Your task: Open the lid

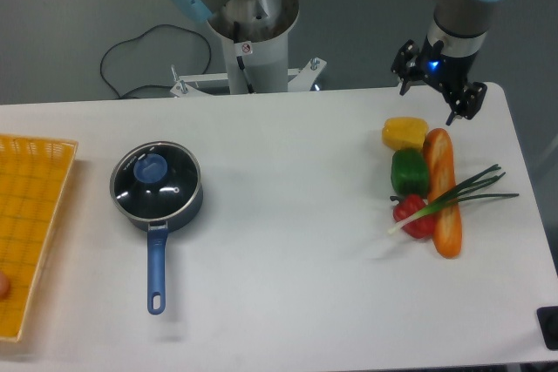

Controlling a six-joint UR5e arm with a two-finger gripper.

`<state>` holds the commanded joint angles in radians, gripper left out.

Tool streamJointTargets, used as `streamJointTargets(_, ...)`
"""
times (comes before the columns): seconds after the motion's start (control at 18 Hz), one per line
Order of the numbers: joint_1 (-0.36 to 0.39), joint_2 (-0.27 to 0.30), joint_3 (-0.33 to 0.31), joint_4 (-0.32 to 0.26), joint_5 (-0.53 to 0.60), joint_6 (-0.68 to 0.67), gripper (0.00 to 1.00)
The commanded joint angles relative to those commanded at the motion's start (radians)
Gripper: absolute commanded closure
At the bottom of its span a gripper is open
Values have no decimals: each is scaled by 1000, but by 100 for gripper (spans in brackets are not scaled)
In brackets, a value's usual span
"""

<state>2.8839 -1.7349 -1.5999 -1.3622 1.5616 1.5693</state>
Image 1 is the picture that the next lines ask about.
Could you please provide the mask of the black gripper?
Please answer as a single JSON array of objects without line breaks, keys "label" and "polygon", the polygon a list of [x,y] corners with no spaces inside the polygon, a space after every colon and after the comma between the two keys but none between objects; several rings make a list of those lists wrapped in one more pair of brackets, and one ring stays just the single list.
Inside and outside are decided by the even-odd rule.
[{"label": "black gripper", "polygon": [[473,119],[480,111],[487,94],[487,85],[468,79],[477,53],[466,57],[451,57],[442,53],[445,43],[424,41],[423,48],[408,40],[397,52],[391,72],[400,81],[399,95],[404,96],[410,86],[424,82],[438,91],[451,111],[446,125],[456,118]]}]

